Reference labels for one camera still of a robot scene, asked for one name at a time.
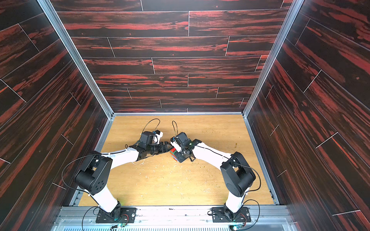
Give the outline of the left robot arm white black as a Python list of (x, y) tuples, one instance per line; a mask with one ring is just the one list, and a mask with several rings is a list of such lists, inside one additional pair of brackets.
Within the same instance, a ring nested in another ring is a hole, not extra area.
[(147, 158), (169, 152), (173, 146), (167, 141), (160, 141), (163, 133), (145, 131), (140, 139), (128, 148), (110, 153), (99, 153), (93, 151), (83, 161), (81, 168), (74, 178), (75, 183), (89, 193), (108, 216), (118, 220), (120, 202), (113, 197), (107, 183), (112, 169), (121, 165), (136, 162)]

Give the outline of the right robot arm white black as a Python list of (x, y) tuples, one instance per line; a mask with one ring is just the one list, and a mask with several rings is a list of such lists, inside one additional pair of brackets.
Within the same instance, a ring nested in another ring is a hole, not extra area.
[(191, 160), (199, 159), (220, 170), (229, 191), (224, 208), (234, 214), (239, 212), (245, 196), (256, 180), (254, 170), (241, 153), (221, 152), (200, 140), (191, 141), (183, 132), (171, 138), (171, 145), (176, 150), (173, 157), (178, 162), (181, 163), (188, 158)]

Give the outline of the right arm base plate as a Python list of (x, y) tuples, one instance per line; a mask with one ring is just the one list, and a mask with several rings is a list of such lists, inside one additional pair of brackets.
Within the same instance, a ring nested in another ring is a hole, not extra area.
[(207, 214), (212, 217), (214, 223), (251, 222), (249, 209), (247, 207), (241, 207), (235, 213), (228, 209), (226, 206), (212, 207)]

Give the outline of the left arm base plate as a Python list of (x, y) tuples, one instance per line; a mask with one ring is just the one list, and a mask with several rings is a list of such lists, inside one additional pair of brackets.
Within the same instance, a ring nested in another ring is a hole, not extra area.
[(120, 209), (114, 209), (112, 212), (108, 213), (104, 210), (99, 210), (96, 218), (96, 223), (98, 224), (128, 224), (134, 223), (136, 218), (137, 208), (133, 207), (121, 207)]

